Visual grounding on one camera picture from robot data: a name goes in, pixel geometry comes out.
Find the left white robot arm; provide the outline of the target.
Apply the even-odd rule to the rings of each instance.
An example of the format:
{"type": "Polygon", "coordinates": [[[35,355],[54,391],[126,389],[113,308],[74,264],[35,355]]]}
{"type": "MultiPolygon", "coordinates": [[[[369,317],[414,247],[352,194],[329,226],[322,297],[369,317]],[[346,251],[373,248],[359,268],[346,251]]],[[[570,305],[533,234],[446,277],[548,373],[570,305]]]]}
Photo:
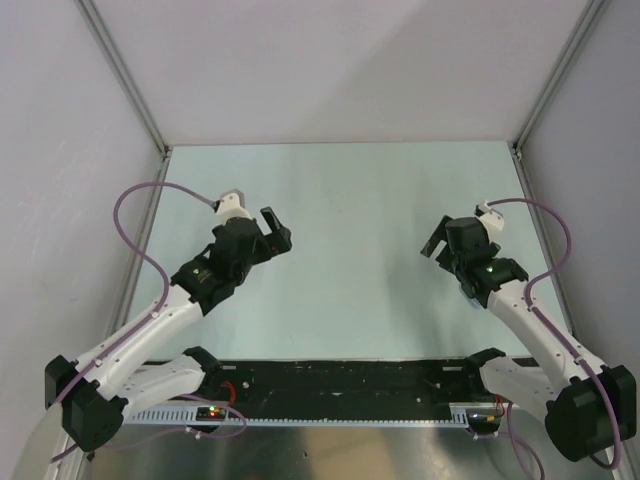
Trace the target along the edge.
{"type": "Polygon", "coordinates": [[[61,427],[81,451],[105,446],[128,417],[164,400],[191,393],[209,399],[220,391],[216,360],[200,347],[171,361],[166,373],[138,370],[173,336],[229,299],[253,267],[292,248],[291,231],[272,208],[260,211],[267,232],[231,200],[215,202],[214,209],[221,222],[213,242],[173,276],[162,277],[162,293],[145,311],[75,360],[58,355],[46,365],[45,405],[61,407],[61,427]]]}

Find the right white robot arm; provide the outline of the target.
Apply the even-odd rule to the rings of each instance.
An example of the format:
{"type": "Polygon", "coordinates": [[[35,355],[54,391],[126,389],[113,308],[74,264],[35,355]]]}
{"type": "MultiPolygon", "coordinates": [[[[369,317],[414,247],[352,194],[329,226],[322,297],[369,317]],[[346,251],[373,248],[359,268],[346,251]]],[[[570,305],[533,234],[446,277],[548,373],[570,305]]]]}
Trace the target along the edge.
{"type": "Polygon", "coordinates": [[[609,367],[564,329],[543,322],[543,310],[526,298],[527,272],[501,258],[494,241],[504,227],[495,211],[443,216],[423,247],[425,257],[455,276],[463,294],[501,320],[537,366],[527,370],[500,352],[482,352],[462,376],[476,401],[491,394],[513,401],[540,420],[556,449],[577,462],[637,433],[637,384],[624,366],[609,367]]]}

